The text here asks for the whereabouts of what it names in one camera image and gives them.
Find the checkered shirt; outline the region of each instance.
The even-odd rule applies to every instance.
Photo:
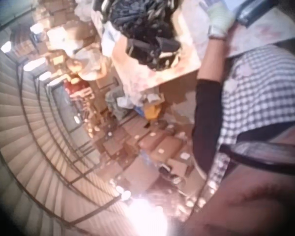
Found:
[[[249,68],[250,74],[242,73]],[[276,46],[264,46],[235,60],[227,80],[236,89],[222,92],[223,123],[218,140],[235,144],[240,133],[295,121],[295,56]],[[217,153],[209,174],[212,188],[222,181],[230,159]]]

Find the fabric pile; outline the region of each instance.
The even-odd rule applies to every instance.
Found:
[[[109,20],[128,38],[126,52],[140,64],[161,71],[179,61],[171,15],[178,0],[117,0]]]

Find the black sleeve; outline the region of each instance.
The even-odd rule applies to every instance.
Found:
[[[192,131],[194,157],[208,174],[213,164],[222,126],[222,86],[219,82],[198,80],[195,126]]]

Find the hand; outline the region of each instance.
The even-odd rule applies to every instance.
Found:
[[[222,2],[210,6],[207,13],[210,18],[211,26],[219,29],[223,34],[227,35],[229,29],[235,22],[235,14],[227,9]]]

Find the yellow object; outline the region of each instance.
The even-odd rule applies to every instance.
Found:
[[[162,105],[144,106],[144,116],[147,120],[157,119],[162,111]]]

